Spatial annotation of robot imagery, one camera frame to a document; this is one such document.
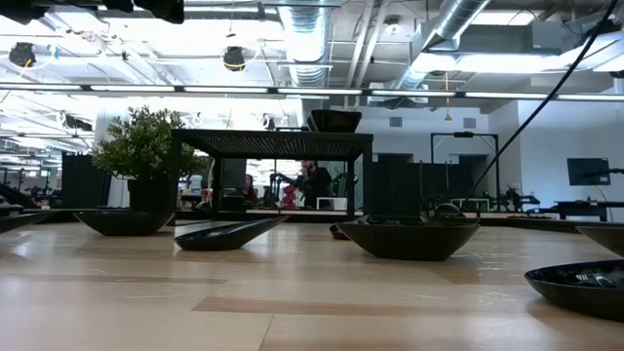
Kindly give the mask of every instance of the white wall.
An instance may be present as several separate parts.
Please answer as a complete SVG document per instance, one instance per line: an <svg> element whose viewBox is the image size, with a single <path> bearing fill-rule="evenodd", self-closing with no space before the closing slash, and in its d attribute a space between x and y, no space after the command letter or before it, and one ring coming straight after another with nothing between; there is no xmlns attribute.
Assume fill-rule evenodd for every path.
<svg viewBox="0 0 624 351"><path fill-rule="evenodd" d="M112 120L120 116L123 119L129 118L127 110L109 109L101 111L96 118L95 135L96 142L102 137L111 138L106 130ZM114 176L110 180L110 190L108 192L108 206L110 207L128 207L130 205L130 192L128 191L128 181L118 179Z"/></svg>
<svg viewBox="0 0 624 351"><path fill-rule="evenodd" d="M489 115L490 131L500 135L502 144L538 103L513 101L497 109ZM569 186L567 158L606 157L612 168L624 168L621 111L619 103L550 102L501 157L502 190L519 183L542 208L558 200L602 199L595 187ZM611 175L611 186L602 191L609 201L624 201L624 175ZM615 220L624 221L624 209L612 211Z"/></svg>
<svg viewBox="0 0 624 351"><path fill-rule="evenodd" d="M499 147L502 148L503 144L520 126L518 102L509 102L490 113L488 125L490 133L498 134ZM498 159L501 192L505 192L508 187L516 187L516 184L522 184L521 142L518 138ZM487 175L487 183L490 193L495 196L493 194L496 194L496 184L493 171Z"/></svg>
<svg viewBox="0 0 624 351"><path fill-rule="evenodd" d="M463 118L477 119L477 129L474 133L488 132L488 116L481 113L479 108L451 108L452 121L445 121L447 111L440 108L430 111L428 108L403 108L390 111L381 107L361 107L362 121L357 133L374 135L372 143L373 153L410 153L413 161L430 162L431 133L462 132ZM403 117L402 128L390 128L390 117ZM435 149L436 162L458 162L457 155L489 155L490 147L479 138L457 139L449 136L436 137L435 144L444 141Z"/></svg>

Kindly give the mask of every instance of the black metal frame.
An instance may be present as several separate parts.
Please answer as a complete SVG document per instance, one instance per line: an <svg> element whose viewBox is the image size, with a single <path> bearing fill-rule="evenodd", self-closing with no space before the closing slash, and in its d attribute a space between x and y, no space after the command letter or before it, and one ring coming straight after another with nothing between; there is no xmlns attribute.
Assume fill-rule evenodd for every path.
<svg viewBox="0 0 624 351"><path fill-rule="evenodd" d="M218 219L221 200L221 176L224 158L245 158L245 159L273 159L273 160L321 160L321 161L344 161L347 162L347 215L355 216L355 161L360 155L363 156L363 192L364 192L364 214L371 211L372 201L372 135L344 134L344 133L283 133L283 132L255 132L255 131L213 131L213 130L173 130L172 159L170 164L170 179L168 186L169 209L176 209L177 200L177 180L179 179L179 164L182 143L187 143L196 149L200 149L214 157L213 166L213 203L212 218ZM267 150L257 150L255 152L221 152L201 141L201 137L220 138L231 137L239 140L246 138L261 138L262 140L273 141L301 141L302 139L311 144L314 143L351 143L347 152L341 155L325 155L322 153L309 153L306 150L288 150L281 154L271 154Z"/></svg>
<svg viewBox="0 0 624 351"><path fill-rule="evenodd" d="M433 165L435 162L435 148L434 148L434 138L437 136L441 137L456 137L456 138L472 138L472 137L492 137L494 139L494 153L498 154L498 135L490 134L490 133L472 133L472 132L459 132L459 133L432 133L429 136L429 142L431 147L431 164ZM496 203L498 204L498 210L500 211L500 169L498 160L495 163L496 169Z"/></svg>

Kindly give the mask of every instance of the black oval dish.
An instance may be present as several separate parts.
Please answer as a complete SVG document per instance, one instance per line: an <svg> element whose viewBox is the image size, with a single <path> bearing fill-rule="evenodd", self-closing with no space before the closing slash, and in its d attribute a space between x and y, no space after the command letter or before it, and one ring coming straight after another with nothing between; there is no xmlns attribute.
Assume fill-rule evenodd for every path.
<svg viewBox="0 0 624 351"><path fill-rule="evenodd" d="M145 236L156 233L172 213L135 211L84 211L74 214L81 222L106 236Z"/></svg>
<svg viewBox="0 0 624 351"><path fill-rule="evenodd" d="M624 256L624 227L576 227L593 241Z"/></svg>
<svg viewBox="0 0 624 351"><path fill-rule="evenodd" d="M419 221L338 223L353 242L380 258L445 260L479 229L478 224Z"/></svg>
<svg viewBox="0 0 624 351"><path fill-rule="evenodd" d="M335 224L332 224L330 227L330 233L331 236L335 239L335 240L351 240L349 238L347 238L346 235L344 235L340 229L338 229L338 227Z"/></svg>
<svg viewBox="0 0 624 351"><path fill-rule="evenodd" d="M22 214L0 217L0 234L26 225L34 224L54 214L55 212L50 211L42 212L40 214Z"/></svg>
<svg viewBox="0 0 624 351"><path fill-rule="evenodd" d="M189 251L236 250L287 218L287 215L283 215L218 227L210 227L209 223L189 225L184 228L185 231L193 230L193 228L200 229L175 237L174 240L179 247Z"/></svg>
<svg viewBox="0 0 624 351"><path fill-rule="evenodd" d="M624 322L624 259L544 267L525 278L556 305Z"/></svg>

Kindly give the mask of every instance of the monitor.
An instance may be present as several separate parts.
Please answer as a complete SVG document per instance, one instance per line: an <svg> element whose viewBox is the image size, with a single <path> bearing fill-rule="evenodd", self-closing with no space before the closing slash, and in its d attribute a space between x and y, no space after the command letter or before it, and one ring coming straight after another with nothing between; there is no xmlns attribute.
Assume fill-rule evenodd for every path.
<svg viewBox="0 0 624 351"><path fill-rule="evenodd" d="M567 176L572 186L611 185L606 158L568 158Z"/></svg>

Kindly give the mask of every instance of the black bowl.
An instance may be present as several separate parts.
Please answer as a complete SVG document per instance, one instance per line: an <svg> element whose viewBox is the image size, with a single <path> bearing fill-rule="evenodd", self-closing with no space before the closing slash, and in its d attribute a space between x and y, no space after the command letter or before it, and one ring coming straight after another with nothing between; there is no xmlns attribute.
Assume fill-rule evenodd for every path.
<svg viewBox="0 0 624 351"><path fill-rule="evenodd" d="M172 213L136 211L84 211L74 215L99 234L106 236L151 235L174 217Z"/></svg>
<svg viewBox="0 0 624 351"><path fill-rule="evenodd" d="M346 235L344 235L340 229L338 229L338 227L335 224L332 224L330 227L330 233L331 236L335 239L335 240L351 240L349 238L347 238Z"/></svg>
<svg viewBox="0 0 624 351"><path fill-rule="evenodd" d="M26 225L34 224L38 221L49 218L55 212L42 212L40 214L22 214L0 217L0 234L9 230L17 229Z"/></svg>
<svg viewBox="0 0 624 351"><path fill-rule="evenodd" d="M593 241L624 256L624 227L576 227Z"/></svg>
<svg viewBox="0 0 624 351"><path fill-rule="evenodd" d="M190 251L236 250L287 218L287 215L283 215L218 227L211 227L209 223L188 225L183 230L191 232L177 236L174 240L179 247Z"/></svg>
<svg viewBox="0 0 624 351"><path fill-rule="evenodd" d="M355 133L362 119L362 112L312 110L310 114L308 127L322 133Z"/></svg>
<svg viewBox="0 0 624 351"><path fill-rule="evenodd" d="M525 278L556 305L624 322L624 259L544 267Z"/></svg>
<svg viewBox="0 0 624 351"><path fill-rule="evenodd" d="M478 224L387 221L337 224L349 239L380 258L444 260L479 229Z"/></svg>

